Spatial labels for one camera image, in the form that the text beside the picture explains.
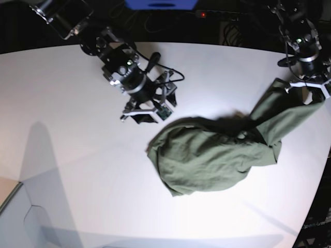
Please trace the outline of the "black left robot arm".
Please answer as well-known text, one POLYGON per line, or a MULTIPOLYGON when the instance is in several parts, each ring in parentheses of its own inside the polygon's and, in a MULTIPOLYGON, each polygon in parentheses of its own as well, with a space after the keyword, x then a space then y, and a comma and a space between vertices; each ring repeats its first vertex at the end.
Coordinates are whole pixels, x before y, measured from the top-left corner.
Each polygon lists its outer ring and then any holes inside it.
POLYGON ((279 20, 279 32, 284 40, 285 58, 279 67, 292 74, 286 91, 306 87, 317 91, 322 99, 330 98, 330 56, 323 51, 314 23, 308 19, 306 1, 270 1, 270 11, 279 20))

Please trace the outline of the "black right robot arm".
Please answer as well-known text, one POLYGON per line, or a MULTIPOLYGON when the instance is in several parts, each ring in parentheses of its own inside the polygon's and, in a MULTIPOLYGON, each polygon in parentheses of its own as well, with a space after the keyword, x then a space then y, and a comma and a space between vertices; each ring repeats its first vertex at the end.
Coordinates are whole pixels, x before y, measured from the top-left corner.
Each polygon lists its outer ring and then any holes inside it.
POLYGON ((121 121, 132 118, 136 123, 165 121, 177 106, 177 86, 171 80, 176 70, 163 66, 164 72, 151 80, 148 74, 159 63, 161 55, 154 52, 145 58, 147 66, 140 68, 144 58, 132 41, 121 37, 120 31, 106 21, 93 17, 86 1, 30 1, 29 6, 67 40, 77 37, 82 51, 103 62, 103 76, 111 86, 128 95, 121 121))

